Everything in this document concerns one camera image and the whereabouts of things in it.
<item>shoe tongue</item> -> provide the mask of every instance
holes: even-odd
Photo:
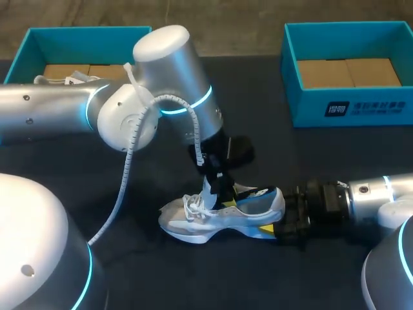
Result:
[[[217,194],[211,194],[211,185],[209,184],[206,176],[204,177],[201,198],[203,199],[204,207],[208,210],[214,208],[214,205],[217,202]]]

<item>yellow accent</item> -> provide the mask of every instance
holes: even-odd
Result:
[[[232,198],[231,201],[223,202],[222,203],[226,208],[228,207],[235,207],[237,203],[235,202],[235,199]]]
[[[258,229],[263,233],[266,234],[273,234],[274,233],[274,226],[272,224],[270,225],[264,225],[264,226],[259,226]]]

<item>shoe sole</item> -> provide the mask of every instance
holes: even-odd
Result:
[[[174,232],[170,232],[165,230],[163,227],[161,227],[167,234],[171,235],[174,238],[177,238],[181,241],[188,242],[188,243],[196,243],[196,244],[202,244],[202,243],[207,243],[209,239],[211,239],[216,233],[219,231],[222,231],[224,229],[235,229],[236,231],[239,231],[240,233],[244,234],[247,237],[250,238],[257,238],[257,239],[270,239],[270,240],[275,240],[276,237],[271,234],[266,234],[261,232],[257,227],[255,226],[231,226],[231,227],[225,227],[222,229],[217,229],[216,231],[210,231],[205,234],[199,234],[199,235],[187,235],[187,234],[177,234]]]

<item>concrete floor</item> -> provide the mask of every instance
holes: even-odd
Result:
[[[0,0],[0,59],[29,27],[186,26],[201,55],[278,54],[287,22],[407,20],[413,0]]]

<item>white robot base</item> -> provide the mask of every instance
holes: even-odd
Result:
[[[106,309],[103,270],[61,202],[25,178],[0,184],[0,309]]]

